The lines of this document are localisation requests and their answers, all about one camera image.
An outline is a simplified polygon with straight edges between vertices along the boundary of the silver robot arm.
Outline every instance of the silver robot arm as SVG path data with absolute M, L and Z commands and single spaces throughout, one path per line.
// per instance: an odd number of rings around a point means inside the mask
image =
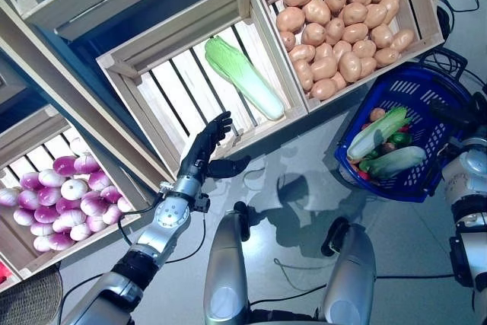
M 487 141 L 470 142 L 475 145 L 450 162 L 442 173 L 456 228 L 455 236 L 450 238 L 455 279 L 473 288 L 476 323 L 487 325 Z
M 196 136 L 181 162 L 176 183 L 156 197 L 152 223 L 68 314 L 62 322 L 64 325 L 134 324 L 130 313 L 173 253 L 177 238 L 188 228 L 190 211 L 208 211 L 209 198 L 201 193 L 205 178 L 233 177 L 250 161 L 249 157 L 239 161 L 209 161 L 218 142 L 230 131 L 231 123 L 230 112 L 222 113 Z

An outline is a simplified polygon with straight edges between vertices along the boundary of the robot leg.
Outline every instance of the robot leg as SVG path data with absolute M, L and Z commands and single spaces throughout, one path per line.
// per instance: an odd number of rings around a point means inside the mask
M 322 252 L 339 253 L 326 287 L 319 320 L 346 325 L 369 323 L 374 297 L 375 255 L 364 227 L 337 218 L 328 231 Z
M 249 239 L 247 206 L 235 203 L 217 228 L 206 271 L 206 325 L 246 323 L 249 300 L 242 241 Z

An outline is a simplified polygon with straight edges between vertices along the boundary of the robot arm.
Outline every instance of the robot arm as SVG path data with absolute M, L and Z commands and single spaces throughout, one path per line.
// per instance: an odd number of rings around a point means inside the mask
M 473 288 L 476 323 L 487 325 L 487 101 L 475 93 L 466 109 L 454 112 L 433 102 L 432 113 L 467 136 L 441 151 L 451 160 L 441 172 L 456 228 L 450 259 L 457 282 Z
M 248 165 L 250 158 L 239 161 L 209 158 L 232 123 L 230 112 L 212 120 L 201 131 L 181 162 L 177 181 L 167 192 L 156 197 L 158 205 L 152 223 L 126 255 L 81 299 L 62 322 L 63 325 L 133 324 L 130 313 L 140 303 L 143 292 L 173 253 L 177 238 L 191 222 L 193 210 L 207 212 L 208 196 L 201 193 L 206 177 L 232 177 Z

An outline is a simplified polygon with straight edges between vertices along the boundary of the basket handle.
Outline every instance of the basket handle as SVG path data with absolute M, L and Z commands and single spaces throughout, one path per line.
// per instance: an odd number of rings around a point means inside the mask
M 436 55 L 442 55 L 448 58 L 450 64 L 447 65 L 451 66 L 451 70 L 447 70 L 445 67 L 443 67 L 439 63 L 440 61 L 436 60 Z M 431 56 L 434 58 L 434 61 L 427 60 L 427 58 Z M 426 67 L 428 69 L 434 69 L 435 71 L 440 72 L 441 74 L 453 76 L 455 81 L 459 81 L 460 76 L 463 74 L 463 70 L 465 70 L 466 68 L 466 64 L 468 64 L 468 60 L 450 49 L 445 49 L 444 47 L 439 46 L 439 47 L 435 47 L 434 49 L 430 49 L 426 53 L 423 53 L 421 55 L 421 58 L 419 59 L 419 64 L 422 67 Z

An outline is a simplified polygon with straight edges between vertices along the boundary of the white onion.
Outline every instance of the white onion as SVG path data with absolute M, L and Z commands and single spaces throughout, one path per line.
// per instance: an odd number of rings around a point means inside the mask
M 41 206 L 34 211 L 33 216 L 37 222 L 41 222 L 43 224 L 52 224 L 59 217 L 59 213 L 52 206 Z
M 39 236 L 33 240 L 33 247 L 42 253 L 51 250 L 49 246 L 49 236 Z
M 110 178 L 101 170 L 91 173 L 88 178 L 88 186 L 90 186 L 92 190 L 103 190 L 111 185 L 112 182 L 110 181 Z
M 70 201 L 80 199 L 87 191 L 88 187 L 81 179 L 67 180 L 61 186 L 61 195 Z
M 31 171 L 22 176 L 21 187 L 26 190 L 40 190 L 44 186 L 39 181 L 39 173 Z
M 61 186 L 65 180 L 66 177 L 57 174 L 54 169 L 45 169 L 39 172 L 39 181 L 44 186 Z
M 16 209 L 14 220 L 21 226 L 31 226 L 36 221 L 33 217 L 33 211 L 29 209 Z
M 107 226 L 107 224 L 103 222 L 101 216 L 88 216 L 86 218 L 86 223 L 93 232 L 102 231 Z
M 108 186 L 100 192 L 100 196 L 110 203 L 116 203 L 122 195 L 115 186 Z
M 118 201 L 116 201 L 116 206 L 119 208 L 120 211 L 122 212 L 128 212 L 132 211 L 133 208 L 130 205 L 129 201 L 125 199 L 125 197 L 120 197 Z
M 109 203 L 99 192 L 88 192 L 81 199 L 81 210 L 88 216 L 101 216 L 108 209 Z
M 68 249 L 75 242 L 67 234 L 52 234 L 49 236 L 49 247 L 52 250 Z
M 118 221 L 121 214 L 121 211 L 116 205 L 110 205 L 102 216 L 103 222 L 105 222 L 107 225 L 113 225 Z
M 87 237 L 90 237 L 91 235 L 91 230 L 90 228 L 88 227 L 88 224 L 84 223 L 84 224 L 79 224 L 79 225 L 76 225 L 74 226 L 72 229 L 71 229 L 71 232 L 69 233 L 69 236 L 71 237 L 71 239 L 73 239 L 74 241 L 81 241 L 81 240 L 84 240 L 86 239 Z
M 13 207 L 17 205 L 19 190 L 16 188 L 2 188 L 0 190 L 0 206 Z
M 60 188 L 46 186 L 37 192 L 37 198 L 42 206 L 52 206 L 61 198 L 61 190 Z
M 86 215 L 80 209 L 69 209 L 59 216 L 59 220 L 63 225 L 72 228 L 85 222 Z
M 66 226 L 63 221 L 61 221 L 59 218 L 57 218 L 53 222 L 53 230 L 54 232 L 57 233 L 69 233 L 71 231 L 71 227 Z
M 18 195 L 18 205 L 24 209 L 35 210 L 40 207 L 37 193 L 31 190 L 25 190 Z
M 86 154 L 90 154 L 90 148 L 88 147 L 88 145 L 86 144 L 86 142 L 84 142 L 81 138 L 77 137 L 76 139 L 73 139 L 73 141 L 71 141 L 69 143 L 69 148 L 71 149 L 71 151 L 73 151 L 76 155 L 86 155 Z
M 41 222 L 34 222 L 30 226 L 30 232 L 32 235 L 36 236 L 46 236 L 54 232 L 53 226 L 51 224 L 43 224 Z
M 91 154 L 82 155 L 75 161 L 75 169 L 77 174 L 89 174 L 100 169 L 97 161 L 93 158 Z
M 68 211 L 69 209 L 79 209 L 81 204 L 80 199 L 76 199 L 75 201 L 70 201 L 64 197 L 61 197 L 58 202 L 56 202 L 56 211 L 59 214 L 62 214 L 64 211 Z

